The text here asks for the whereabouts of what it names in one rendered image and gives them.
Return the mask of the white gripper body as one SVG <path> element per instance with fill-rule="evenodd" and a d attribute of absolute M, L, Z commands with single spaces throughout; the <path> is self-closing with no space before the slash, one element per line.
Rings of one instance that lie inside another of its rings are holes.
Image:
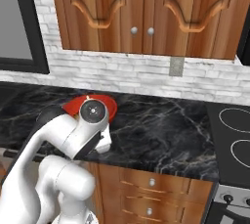
<path fill-rule="evenodd" d="M 110 146 L 112 144 L 110 132 L 109 132 L 109 126 L 105 128 L 105 130 L 101 133 L 101 140 L 98 143 L 98 145 L 95 147 L 95 150 L 99 154 L 103 154 L 109 151 Z"/>

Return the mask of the red bowl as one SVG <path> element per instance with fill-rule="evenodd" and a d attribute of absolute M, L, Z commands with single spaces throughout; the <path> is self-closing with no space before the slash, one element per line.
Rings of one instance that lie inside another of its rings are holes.
<path fill-rule="evenodd" d="M 98 95 L 98 94 L 89 94 L 89 95 L 81 95 L 73 98 L 66 104 L 62 106 L 62 108 L 69 113 L 71 116 L 75 116 L 78 114 L 79 109 L 84 101 L 87 99 L 97 99 L 102 101 L 107 109 L 108 109 L 108 114 L 109 114 L 109 121 L 113 121 L 115 118 L 115 115 L 117 113 L 117 104 L 115 100 L 108 96 L 108 95 Z"/>

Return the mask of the wooden base cupboard panel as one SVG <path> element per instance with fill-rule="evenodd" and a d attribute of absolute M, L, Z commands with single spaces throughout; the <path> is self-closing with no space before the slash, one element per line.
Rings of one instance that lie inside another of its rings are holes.
<path fill-rule="evenodd" d="M 96 179 L 92 203 L 100 224 L 118 224 L 120 211 L 119 168 L 94 162 L 88 162 L 86 167 Z"/>

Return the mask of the wooden drawer front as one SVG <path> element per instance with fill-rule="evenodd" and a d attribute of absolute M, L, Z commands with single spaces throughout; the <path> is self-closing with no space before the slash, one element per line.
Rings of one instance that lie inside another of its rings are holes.
<path fill-rule="evenodd" d="M 130 189 L 188 202 L 205 203 L 213 186 L 213 183 L 209 181 L 129 168 L 121 168 L 119 176 L 120 182 Z M 150 178 L 155 179 L 155 186 L 153 187 L 148 184 Z"/>
<path fill-rule="evenodd" d="M 146 209 L 152 208 L 152 215 Z M 121 210 L 148 224 L 201 224 L 205 205 L 173 199 L 126 196 L 121 198 Z"/>

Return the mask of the black hob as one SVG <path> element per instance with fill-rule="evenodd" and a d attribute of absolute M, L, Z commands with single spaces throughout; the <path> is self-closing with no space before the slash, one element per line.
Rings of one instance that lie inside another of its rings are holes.
<path fill-rule="evenodd" d="M 220 183 L 250 189 L 250 106 L 207 103 Z"/>

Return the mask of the silver oven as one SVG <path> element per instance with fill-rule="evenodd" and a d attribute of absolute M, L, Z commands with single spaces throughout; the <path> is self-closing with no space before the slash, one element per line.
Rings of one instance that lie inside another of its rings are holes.
<path fill-rule="evenodd" d="M 232 195 L 227 204 L 223 196 Z M 201 224 L 250 224 L 250 207 L 243 199 L 250 197 L 250 189 L 215 183 L 205 206 Z"/>

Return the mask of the black framed window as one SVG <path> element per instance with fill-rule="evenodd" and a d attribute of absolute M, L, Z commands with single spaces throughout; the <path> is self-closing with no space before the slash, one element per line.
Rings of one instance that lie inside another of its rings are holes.
<path fill-rule="evenodd" d="M 34 0 L 0 0 L 0 70 L 49 73 Z"/>

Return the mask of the black extractor hood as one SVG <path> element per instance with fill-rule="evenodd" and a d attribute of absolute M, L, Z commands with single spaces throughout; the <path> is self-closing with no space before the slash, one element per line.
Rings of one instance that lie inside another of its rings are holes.
<path fill-rule="evenodd" d="M 250 67 L 250 14 L 246 17 L 237 48 L 237 57 L 244 66 Z"/>

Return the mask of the grey wall outlet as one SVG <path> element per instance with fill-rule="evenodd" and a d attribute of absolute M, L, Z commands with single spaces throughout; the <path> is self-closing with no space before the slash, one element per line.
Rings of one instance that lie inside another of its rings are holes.
<path fill-rule="evenodd" d="M 169 75 L 170 76 L 183 76 L 185 59 L 183 57 L 171 57 Z"/>

